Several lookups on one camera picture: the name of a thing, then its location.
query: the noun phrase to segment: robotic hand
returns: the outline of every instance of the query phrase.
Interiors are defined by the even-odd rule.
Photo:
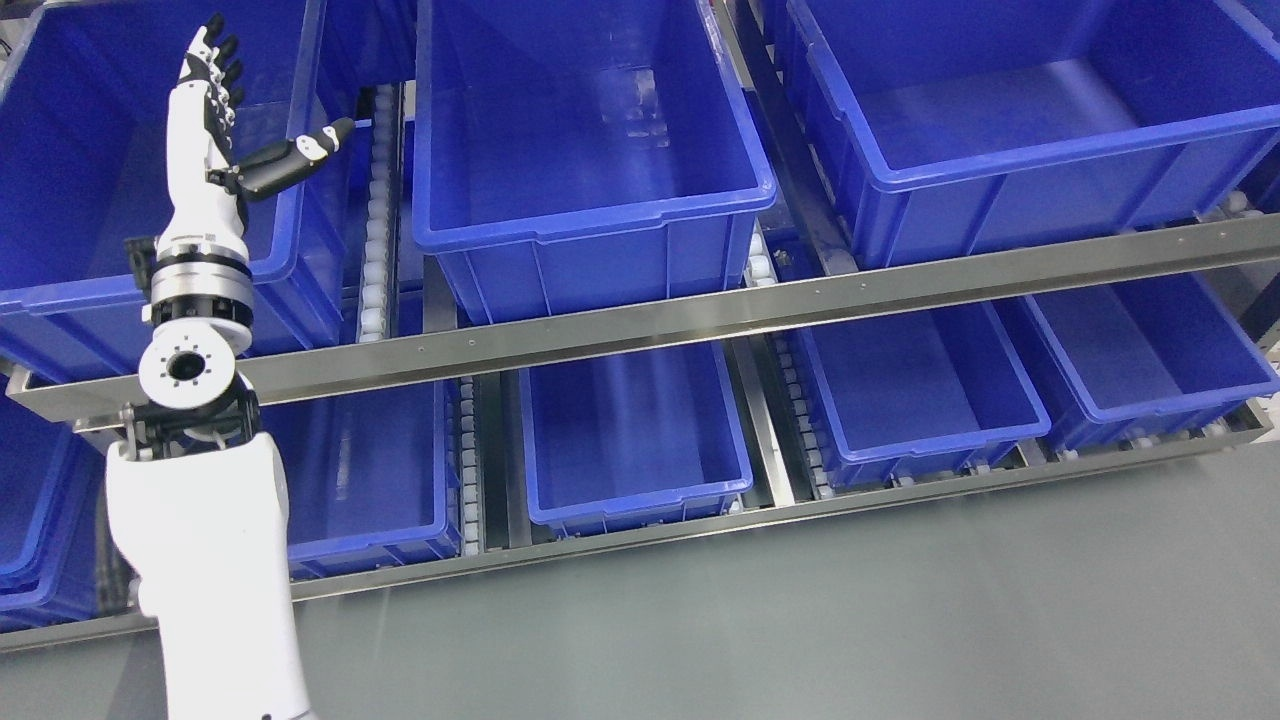
[[[127,241],[155,327],[138,365],[150,404],[125,406],[111,446],[111,534],[159,620],[172,720],[315,719],[289,594],[288,495],[257,397],[236,370],[252,342],[246,201],[306,179],[353,123],[233,163],[243,68],[215,15],[169,94],[166,170],[174,214],[159,237]]]

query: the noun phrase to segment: robot finger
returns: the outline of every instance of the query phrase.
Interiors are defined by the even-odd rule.
[[[234,85],[236,81],[238,81],[242,74],[244,74],[244,64],[241,63],[239,60],[236,60],[234,63],[228,65],[227,70],[223,73],[223,85],[224,86]]]
[[[234,35],[228,35],[227,40],[221,41],[218,45],[218,50],[214,51],[214,63],[219,68],[225,68],[230,64],[232,56],[236,55],[237,50],[239,50],[239,38]]]

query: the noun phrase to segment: black fingertip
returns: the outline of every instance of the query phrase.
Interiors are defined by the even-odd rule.
[[[239,50],[239,38],[229,35],[227,40],[218,44],[218,58],[214,61],[218,63],[219,68],[225,68],[237,50]]]
[[[234,85],[242,74],[244,74],[244,64],[236,60],[229,68],[227,68],[227,72],[223,73],[223,85]]]
[[[205,23],[205,45],[211,45],[223,33],[224,27],[227,27],[227,20],[223,18],[223,14],[214,13],[214,17],[209,18],[209,22]]]

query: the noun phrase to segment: white robotic forearm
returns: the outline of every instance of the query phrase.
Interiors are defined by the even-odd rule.
[[[314,720],[284,555],[288,495],[275,443],[152,462],[108,457],[111,533],[160,621],[173,720]]]
[[[305,179],[337,152],[340,119],[233,161],[243,99],[234,36],[201,27],[169,95],[166,169],[174,214],[127,241],[155,327],[138,377],[150,404],[122,410],[111,446],[111,534],[159,620],[172,720],[314,719],[298,660],[285,555],[288,493],[260,432],[257,397],[236,370],[252,341],[246,201]]]

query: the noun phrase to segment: white roller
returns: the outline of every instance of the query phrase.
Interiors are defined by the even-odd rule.
[[[763,255],[755,255],[748,260],[748,268],[753,279],[773,277],[773,265]]]
[[[364,274],[366,283],[387,282],[387,261],[370,260],[365,263]]]
[[[383,283],[366,284],[360,288],[360,301],[365,307],[385,307],[387,286]]]

